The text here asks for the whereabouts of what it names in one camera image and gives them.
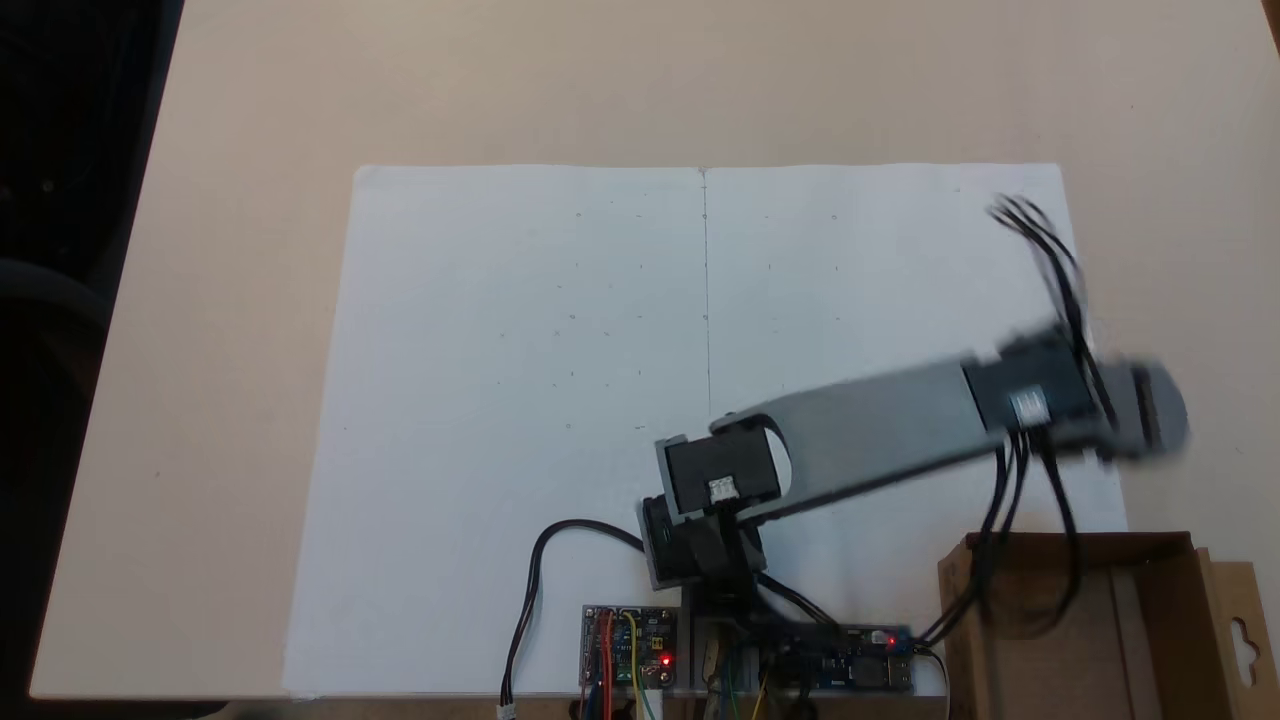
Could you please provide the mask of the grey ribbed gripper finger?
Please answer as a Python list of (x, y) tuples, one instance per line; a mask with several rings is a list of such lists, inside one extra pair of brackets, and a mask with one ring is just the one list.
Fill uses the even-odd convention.
[(1181, 452), (1190, 436), (1185, 400), (1164, 364), (1138, 366), (1140, 428), (1152, 455)]

